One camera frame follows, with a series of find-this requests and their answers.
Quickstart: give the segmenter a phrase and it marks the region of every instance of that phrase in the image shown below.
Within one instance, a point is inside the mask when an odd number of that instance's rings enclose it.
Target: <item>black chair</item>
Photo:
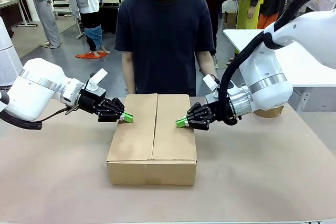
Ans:
[[[54,3],[54,9],[55,9],[55,16],[57,16],[57,10],[62,9],[62,13],[64,13],[64,9],[69,9],[70,15],[72,15],[72,10],[70,6],[70,2],[68,0],[52,0]]]

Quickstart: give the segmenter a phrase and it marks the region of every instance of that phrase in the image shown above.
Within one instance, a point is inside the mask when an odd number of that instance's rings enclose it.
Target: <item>orange pants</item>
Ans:
[[[273,22],[277,21],[279,17],[279,13],[276,13],[272,16],[265,16],[263,14],[260,14],[259,20],[258,20],[258,29],[265,29],[268,25],[272,24]]]

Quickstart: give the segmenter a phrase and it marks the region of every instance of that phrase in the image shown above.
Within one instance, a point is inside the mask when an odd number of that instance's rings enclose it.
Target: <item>robotic arm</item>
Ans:
[[[8,93],[0,90],[0,119],[24,129],[40,130],[44,120],[35,120],[50,99],[55,99],[66,108],[54,115],[82,109],[96,114],[98,122],[125,120],[131,123],[133,116],[124,111],[119,99],[105,98],[106,90],[98,86],[106,75],[101,69],[84,84],[66,77],[60,66],[41,58],[29,60]]]
[[[255,37],[234,59],[221,82],[210,76],[205,77],[204,81],[215,92],[206,96],[207,104],[192,106],[187,116],[176,122],[177,127],[208,130],[209,124],[216,120],[235,125],[243,115],[284,105],[292,95],[293,88],[278,63],[275,50],[293,41],[305,47],[321,64],[336,69],[335,50],[332,47],[336,9],[308,13],[291,21],[308,1],[293,0],[281,18]],[[240,88],[231,82],[238,68],[246,82]]]

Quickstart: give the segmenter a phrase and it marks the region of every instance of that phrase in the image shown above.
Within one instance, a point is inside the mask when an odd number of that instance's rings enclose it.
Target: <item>gray pants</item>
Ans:
[[[34,0],[37,15],[43,26],[47,41],[50,42],[50,48],[59,47],[59,34],[51,4],[47,1]]]

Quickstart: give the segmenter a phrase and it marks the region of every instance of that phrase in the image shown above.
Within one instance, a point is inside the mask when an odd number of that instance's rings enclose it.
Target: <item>table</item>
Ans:
[[[223,30],[231,43],[242,51],[262,30]],[[303,88],[296,107],[304,110],[313,88],[336,87],[336,70],[328,68],[314,59],[299,43],[275,51],[286,78],[294,88]]]
[[[19,6],[21,18],[22,18],[22,21],[24,23],[23,25],[18,25],[17,27],[36,27],[37,25],[27,24],[26,17],[23,14],[20,1],[22,1],[22,0],[0,0],[0,9],[4,8],[4,7],[7,7],[7,6],[11,6],[11,5],[16,5],[17,4]]]
[[[191,98],[191,104],[205,102]],[[51,101],[43,118],[61,109]],[[195,186],[112,186],[116,123],[77,111],[25,131],[0,122],[0,221],[308,221],[335,217],[336,159],[295,111],[195,131]]]

